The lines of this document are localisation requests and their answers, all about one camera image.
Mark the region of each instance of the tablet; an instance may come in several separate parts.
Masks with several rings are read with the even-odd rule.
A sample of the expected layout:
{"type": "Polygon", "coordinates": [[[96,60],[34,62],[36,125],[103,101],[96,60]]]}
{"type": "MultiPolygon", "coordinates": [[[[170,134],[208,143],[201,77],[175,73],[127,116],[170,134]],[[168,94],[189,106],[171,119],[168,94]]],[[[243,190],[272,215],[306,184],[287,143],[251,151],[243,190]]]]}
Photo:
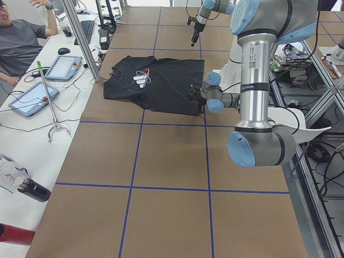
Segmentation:
{"type": "MultiPolygon", "coordinates": [[[[47,85],[50,98],[53,99],[59,93],[59,90],[47,85]]],[[[43,82],[37,82],[26,92],[21,94],[17,99],[9,104],[9,107],[24,117],[30,117],[40,111],[48,104],[43,98],[46,97],[43,82]]]]}
{"type": "Polygon", "coordinates": [[[80,56],[59,55],[44,78],[47,80],[69,81],[81,64],[80,56]]]}

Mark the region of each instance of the computer mouse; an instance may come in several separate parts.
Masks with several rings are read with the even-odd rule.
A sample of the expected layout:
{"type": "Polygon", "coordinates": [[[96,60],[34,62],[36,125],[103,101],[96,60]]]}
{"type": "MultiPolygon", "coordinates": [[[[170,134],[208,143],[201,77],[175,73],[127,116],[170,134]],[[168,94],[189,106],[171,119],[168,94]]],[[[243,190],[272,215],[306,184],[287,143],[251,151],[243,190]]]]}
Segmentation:
{"type": "Polygon", "coordinates": [[[67,47],[61,47],[59,50],[58,50],[58,54],[59,55],[64,55],[64,54],[67,54],[70,52],[70,49],[67,48],[67,47]]]}

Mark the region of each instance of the gray t-shirt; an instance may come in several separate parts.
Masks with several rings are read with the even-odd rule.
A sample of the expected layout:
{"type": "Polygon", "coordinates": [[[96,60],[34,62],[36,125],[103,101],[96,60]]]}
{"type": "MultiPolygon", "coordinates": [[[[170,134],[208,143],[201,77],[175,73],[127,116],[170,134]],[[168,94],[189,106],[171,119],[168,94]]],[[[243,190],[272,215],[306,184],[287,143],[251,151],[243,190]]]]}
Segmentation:
{"type": "Polygon", "coordinates": [[[46,39],[45,25],[13,20],[10,26],[0,26],[0,71],[23,76],[43,48],[37,38],[46,39]]]}

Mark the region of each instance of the keyboard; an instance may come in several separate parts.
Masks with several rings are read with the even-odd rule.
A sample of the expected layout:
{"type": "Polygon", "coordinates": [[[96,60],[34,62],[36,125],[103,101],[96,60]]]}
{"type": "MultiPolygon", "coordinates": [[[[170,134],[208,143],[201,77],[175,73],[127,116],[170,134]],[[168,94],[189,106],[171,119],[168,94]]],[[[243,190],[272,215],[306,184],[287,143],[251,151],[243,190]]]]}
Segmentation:
{"type": "MultiPolygon", "coordinates": [[[[81,28],[85,33],[87,43],[90,44],[91,42],[91,37],[93,34],[93,29],[95,27],[95,21],[94,20],[83,20],[80,22],[81,28]]],[[[74,45],[79,45],[77,42],[77,39],[74,41],[74,45]]]]}

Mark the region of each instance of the reacher grabber tool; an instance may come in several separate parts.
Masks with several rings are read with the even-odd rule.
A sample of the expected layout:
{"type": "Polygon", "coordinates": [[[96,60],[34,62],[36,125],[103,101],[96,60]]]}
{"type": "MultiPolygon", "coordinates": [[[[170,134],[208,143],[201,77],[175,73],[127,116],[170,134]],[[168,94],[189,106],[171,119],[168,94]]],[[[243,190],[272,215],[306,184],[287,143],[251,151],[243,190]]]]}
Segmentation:
{"type": "Polygon", "coordinates": [[[46,80],[45,80],[45,78],[44,78],[44,73],[43,73],[43,69],[42,69],[41,62],[40,62],[40,61],[37,61],[37,65],[38,65],[39,72],[40,72],[40,74],[41,74],[41,78],[42,78],[42,81],[43,81],[45,93],[46,93],[46,95],[47,95],[48,105],[49,105],[50,110],[51,110],[51,112],[52,112],[53,122],[54,122],[53,127],[52,127],[52,128],[49,130],[49,132],[48,132],[48,139],[49,139],[48,141],[49,141],[49,142],[52,142],[52,140],[53,140],[53,139],[52,139],[52,135],[53,135],[54,130],[63,130],[63,129],[65,129],[65,130],[67,130],[67,133],[69,134],[69,136],[71,136],[71,135],[70,135],[70,130],[69,130],[68,126],[66,126],[66,125],[64,125],[64,124],[62,124],[62,123],[60,123],[60,122],[58,121],[58,119],[56,118],[56,115],[55,115],[53,106],[52,106],[52,104],[51,104],[51,99],[50,99],[50,95],[49,95],[49,91],[48,91],[47,82],[46,82],[46,80]]]}

